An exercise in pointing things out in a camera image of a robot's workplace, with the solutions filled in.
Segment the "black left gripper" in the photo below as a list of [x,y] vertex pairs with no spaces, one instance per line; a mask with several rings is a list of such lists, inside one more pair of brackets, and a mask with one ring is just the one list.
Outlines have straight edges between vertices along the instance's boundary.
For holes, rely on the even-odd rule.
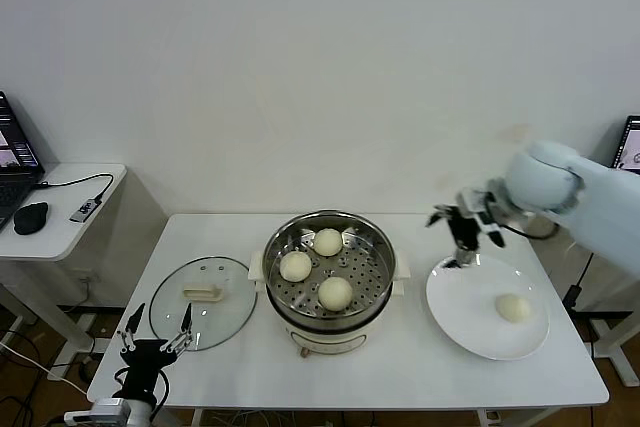
[[142,320],[145,303],[128,318],[123,329],[117,331],[121,341],[120,356],[126,364],[126,376],[118,391],[120,398],[137,401],[156,401],[154,395],[159,378],[164,384],[162,400],[169,394],[169,380],[164,368],[174,364],[177,354],[184,353],[193,341],[192,304],[185,310],[178,333],[165,342],[164,339],[135,340]]

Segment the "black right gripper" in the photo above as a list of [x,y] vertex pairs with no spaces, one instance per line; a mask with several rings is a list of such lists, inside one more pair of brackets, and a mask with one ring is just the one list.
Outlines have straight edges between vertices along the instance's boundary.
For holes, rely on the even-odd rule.
[[449,229],[457,247],[454,254],[446,258],[443,268],[465,268],[474,264],[474,252],[479,249],[480,229],[473,218],[465,218],[454,205],[436,205],[426,226],[431,227],[440,220],[448,222]]

